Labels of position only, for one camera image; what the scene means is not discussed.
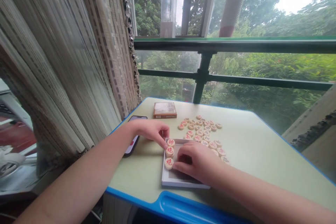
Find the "beige curtain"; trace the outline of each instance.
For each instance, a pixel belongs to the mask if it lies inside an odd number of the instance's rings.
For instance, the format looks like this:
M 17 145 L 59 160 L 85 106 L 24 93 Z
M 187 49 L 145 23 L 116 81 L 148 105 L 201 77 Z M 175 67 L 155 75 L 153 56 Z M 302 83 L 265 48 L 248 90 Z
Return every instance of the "beige curtain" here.
M 140 102 L 124 7 L 0 0 L 0 77 L 32 118 L 39 174 L 90 149 Z

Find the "white cable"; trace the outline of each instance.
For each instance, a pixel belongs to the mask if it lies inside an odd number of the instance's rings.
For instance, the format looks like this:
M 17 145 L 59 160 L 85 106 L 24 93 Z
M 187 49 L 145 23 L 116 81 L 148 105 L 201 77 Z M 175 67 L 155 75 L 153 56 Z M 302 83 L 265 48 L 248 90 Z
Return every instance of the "white cable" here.
M 101 222 L 101 218 L 93 211 L 91 210 L 91 213 Z
M 7 218 L 10 218 L 10 219 L 16 220 L 16 217 L 14 217 L 12 215 L 8 215 L 8 214 L 5 214 L 5 213 L 0 213 L 0 215 L 3 216 L 3 217 L 7 217 Z

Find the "white pipe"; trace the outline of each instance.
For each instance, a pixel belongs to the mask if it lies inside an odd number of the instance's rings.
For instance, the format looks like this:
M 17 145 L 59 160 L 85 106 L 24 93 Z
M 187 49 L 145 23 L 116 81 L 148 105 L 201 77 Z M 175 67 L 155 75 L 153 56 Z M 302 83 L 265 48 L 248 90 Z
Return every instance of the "white pipe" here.
M 239 19 L 244 0 L 225 0 L 219 37 L 231 37 Z

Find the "hand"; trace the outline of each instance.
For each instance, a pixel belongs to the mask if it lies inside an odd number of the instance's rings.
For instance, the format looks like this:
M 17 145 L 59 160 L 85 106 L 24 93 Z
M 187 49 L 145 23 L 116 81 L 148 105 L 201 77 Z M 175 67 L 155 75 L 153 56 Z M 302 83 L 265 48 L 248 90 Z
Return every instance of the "hand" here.
M 181 162 L 186 160 L 185 155 L 191 157 L 191 164 Z M 196 141 L 185 143 L 178 151 L 178 162 L 173 169 L 186 173 L 211 187 L 217 187 L 218 173 L 226 164 L 221 161 L 208 147 Z
M 157 142 L 163 149 L 167 149 L 166 138 L 169 137 L 169 126 L 159 120 L 133 120 L 136 134 Z

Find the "smartphone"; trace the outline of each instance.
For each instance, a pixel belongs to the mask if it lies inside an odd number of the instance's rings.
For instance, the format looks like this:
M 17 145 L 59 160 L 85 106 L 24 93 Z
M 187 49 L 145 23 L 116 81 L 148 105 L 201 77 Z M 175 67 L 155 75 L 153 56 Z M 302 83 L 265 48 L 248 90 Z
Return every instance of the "smartphone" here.
M 147 117 L 142 117 L 142 116 L 135 116 L 133 115 L 128 121 L 132 121 L 132 120 L 143 120 L 143 119 L 147 119 Z M 124 154 L 124 158 L 130 156 L 135 148 L 135 145 L 137 144 L 138 140 L 139 140 L 140 136 L 135 136 L 135 138 L 133 139 L 133 141 L 131 142 L 131 144 L 129 145 L 129 147 L 127 148 L 125 154 Z

